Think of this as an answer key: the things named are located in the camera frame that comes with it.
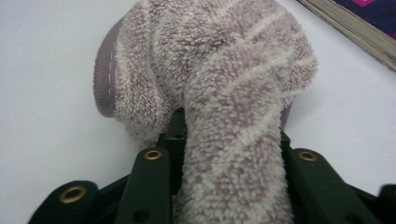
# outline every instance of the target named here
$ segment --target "towel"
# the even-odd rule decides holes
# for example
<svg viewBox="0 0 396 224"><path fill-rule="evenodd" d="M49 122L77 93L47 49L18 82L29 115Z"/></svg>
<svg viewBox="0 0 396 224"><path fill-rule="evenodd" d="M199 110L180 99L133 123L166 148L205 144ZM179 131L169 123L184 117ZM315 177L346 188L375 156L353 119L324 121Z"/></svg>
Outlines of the towel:
<svg viewBox="0 0 396 224"><path fill-rule="evenodd" d="M281 111L317 67L276 0L142 0L106 36L93 87L98 110L138 149L184 107L174 223L292 223Z"/></svg>

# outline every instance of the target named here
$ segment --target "white table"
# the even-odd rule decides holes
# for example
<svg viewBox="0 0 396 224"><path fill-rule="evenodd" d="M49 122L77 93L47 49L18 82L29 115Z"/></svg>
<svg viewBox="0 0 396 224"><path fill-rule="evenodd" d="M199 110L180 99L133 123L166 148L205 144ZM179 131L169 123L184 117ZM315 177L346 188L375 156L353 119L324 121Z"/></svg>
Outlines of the white table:
<svg viewBox="0 0 396 224"><path fill-rule="evenodd" d="M396 182L396 74L296 1L319 60L286 129L345 181L377 194ZM120 123L99 115L96 52L131 0L0 2L0 223L26 223L72 180L99 188L130 173L135 152Z"/></svg>

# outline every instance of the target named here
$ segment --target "terry cloth fabric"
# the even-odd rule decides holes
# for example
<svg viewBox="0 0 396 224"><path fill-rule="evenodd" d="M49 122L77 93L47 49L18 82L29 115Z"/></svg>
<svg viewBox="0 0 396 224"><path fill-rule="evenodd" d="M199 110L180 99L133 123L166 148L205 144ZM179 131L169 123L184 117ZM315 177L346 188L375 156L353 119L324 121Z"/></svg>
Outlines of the terry cloth fabric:
<svg viewBox="0 0 396 224"><path fill-rule="evenodd" d="M316 71L275 0L143 0L99 49L94 95L138 149L185 108L175 223L291 223L280 117Z"/></svg>

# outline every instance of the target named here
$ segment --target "book cover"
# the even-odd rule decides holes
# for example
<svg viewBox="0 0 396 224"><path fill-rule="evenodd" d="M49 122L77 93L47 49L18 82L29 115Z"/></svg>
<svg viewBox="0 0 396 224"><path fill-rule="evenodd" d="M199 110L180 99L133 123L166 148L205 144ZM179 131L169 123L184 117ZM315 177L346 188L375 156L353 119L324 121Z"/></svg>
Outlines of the book cover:
<svg viewBox="0 0 396 224"><path fill-rule="evenodd" d="M395 0L333 0L396 40Z"/></svg>

